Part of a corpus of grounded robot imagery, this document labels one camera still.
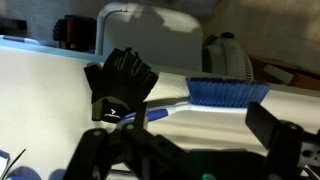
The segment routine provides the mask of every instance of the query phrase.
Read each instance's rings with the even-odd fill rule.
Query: blue bristles
[[[270,90],[267,83],[238,79],[189,78],[187,85],[191,104],[230,108],[261,103]]]

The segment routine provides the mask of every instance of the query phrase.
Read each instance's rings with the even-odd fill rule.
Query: brush
[[[246,113],[249,102],[261,103],[270,90],[267,83],[239,79],[188,78],[189,103],[150,108],[148,121],[154,121],[179,111]],[[122,120],[130,120],[135,113]]]

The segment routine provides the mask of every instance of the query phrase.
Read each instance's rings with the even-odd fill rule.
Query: black glove
[[[92,120],[117,123],[135,112],[158,80],[140,58],[114,49],[102,70],[97,65],[84,68],[92,90]]]

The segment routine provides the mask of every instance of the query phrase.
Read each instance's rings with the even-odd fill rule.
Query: white table
[[[108,123],[90,120],[91,91],[83,73],[89,61],[105,57],[39,46],[27,49],[19,43],[0,41],[0,149],[15,157],[26,148],[13,169],[28,166],[42,179],[48,179],[54,170],[67,167],[83,132],[94,127],[112,128]],[[161,71],[147,100],[187,96],[183,75],[208,76],[182,70],[175,71],[176,74]],[[262,103],[271,113],[311,132],[320,127],[320,93],[284,86],[272,88]],[[244,117],[180,112],[150,123],[148,130],[186,149],[247,148],[264,154],[263,147],[245,126]]]

